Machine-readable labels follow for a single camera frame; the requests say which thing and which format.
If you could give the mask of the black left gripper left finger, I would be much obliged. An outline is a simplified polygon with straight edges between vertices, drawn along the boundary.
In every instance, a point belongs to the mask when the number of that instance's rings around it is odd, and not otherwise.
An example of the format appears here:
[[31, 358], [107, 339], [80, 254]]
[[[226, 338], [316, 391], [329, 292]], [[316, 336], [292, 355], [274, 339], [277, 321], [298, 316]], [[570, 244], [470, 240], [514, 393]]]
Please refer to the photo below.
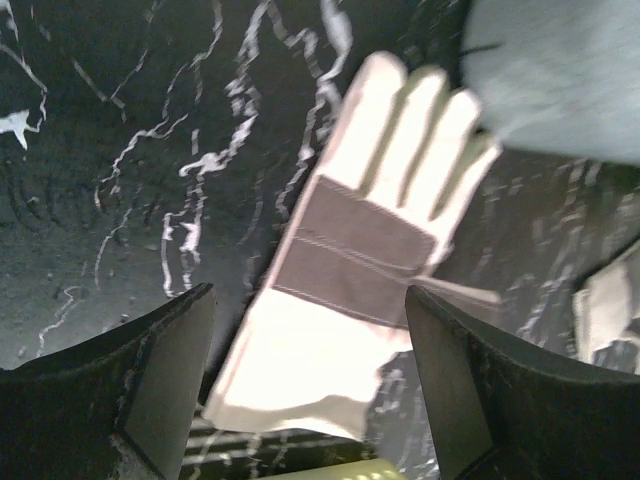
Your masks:
[[85, 342], [1, 373], [4, 479], [176, 479], [216, 297], [199, 284]]

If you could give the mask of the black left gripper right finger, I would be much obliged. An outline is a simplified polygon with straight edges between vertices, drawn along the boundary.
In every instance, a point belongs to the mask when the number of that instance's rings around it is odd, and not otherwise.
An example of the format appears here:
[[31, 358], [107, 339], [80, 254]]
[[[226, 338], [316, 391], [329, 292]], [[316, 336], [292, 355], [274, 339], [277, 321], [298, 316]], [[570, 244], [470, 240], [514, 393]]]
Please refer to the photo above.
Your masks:
[[638, 478], [638, 376], [532, 345], [417, 286], [405, 307], [441, 478]]

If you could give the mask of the white grey work glove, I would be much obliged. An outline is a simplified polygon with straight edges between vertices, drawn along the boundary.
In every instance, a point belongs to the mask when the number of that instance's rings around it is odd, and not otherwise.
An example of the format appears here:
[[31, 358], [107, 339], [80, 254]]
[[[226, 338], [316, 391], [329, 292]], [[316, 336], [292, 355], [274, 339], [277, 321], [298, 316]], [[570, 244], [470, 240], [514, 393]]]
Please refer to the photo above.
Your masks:
[[616, 341], [639, 345], [639, 244], [589, 276], [573, 295], [576, 353], [595, 362]]

